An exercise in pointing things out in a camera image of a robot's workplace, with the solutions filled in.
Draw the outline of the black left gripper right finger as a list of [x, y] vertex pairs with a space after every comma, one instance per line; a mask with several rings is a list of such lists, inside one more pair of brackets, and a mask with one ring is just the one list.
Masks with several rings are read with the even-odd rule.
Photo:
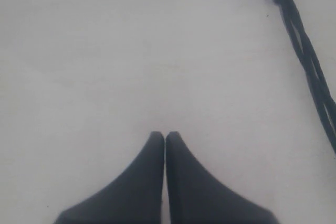
[[208, 172], [179, 132], [166, 137], [171, 223], [278, 223], [275, 215], [235, 193]]

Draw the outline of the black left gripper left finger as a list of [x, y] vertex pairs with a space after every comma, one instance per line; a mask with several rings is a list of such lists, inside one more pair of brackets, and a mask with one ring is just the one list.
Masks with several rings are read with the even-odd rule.
[[164, 137], [151, 132], [133, 162], [114, 181], [64, 210], [56, 223], [160, 223]]

